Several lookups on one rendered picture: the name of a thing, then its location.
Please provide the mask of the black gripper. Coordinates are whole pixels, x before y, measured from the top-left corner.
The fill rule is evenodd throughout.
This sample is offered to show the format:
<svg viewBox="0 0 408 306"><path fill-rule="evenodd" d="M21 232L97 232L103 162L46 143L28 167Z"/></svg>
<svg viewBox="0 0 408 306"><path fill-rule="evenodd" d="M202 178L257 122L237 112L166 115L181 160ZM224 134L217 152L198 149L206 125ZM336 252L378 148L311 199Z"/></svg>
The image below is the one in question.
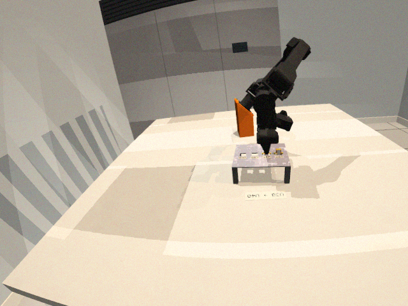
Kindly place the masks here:
<svg viewBox="0 0 408 306"><path fill-rule="evenodd" d="M276 130L272 129L274 115L275 109L270 115L262 116L256 114L256 143L261 144L265 154L269 153L271 144L279 143L279 134Z"/></svg>

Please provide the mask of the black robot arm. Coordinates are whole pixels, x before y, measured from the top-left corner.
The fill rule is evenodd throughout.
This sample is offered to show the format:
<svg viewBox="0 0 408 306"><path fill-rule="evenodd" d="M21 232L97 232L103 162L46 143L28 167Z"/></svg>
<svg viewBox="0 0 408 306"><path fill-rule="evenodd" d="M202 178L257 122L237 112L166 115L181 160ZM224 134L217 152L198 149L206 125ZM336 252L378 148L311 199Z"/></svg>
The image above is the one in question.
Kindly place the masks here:
<svg viewBox="0 0 408 306"><path fill-rule="evenodd" d="M250 85L246 90L247 95L243 100L238 100L248 111L253 106L254 111L258 115L270 115L275 109L275 100L279 98L283 101L293 90L296 68L302 60L308 57L311 49L306 42L295 37L286 46L283 58L279 60L264 78L259 78ZM284 94L282 94L283 92ZM290 131L293 123L287 111L282 110L273 116L272 129L277 130L279 128Z"/></svg>

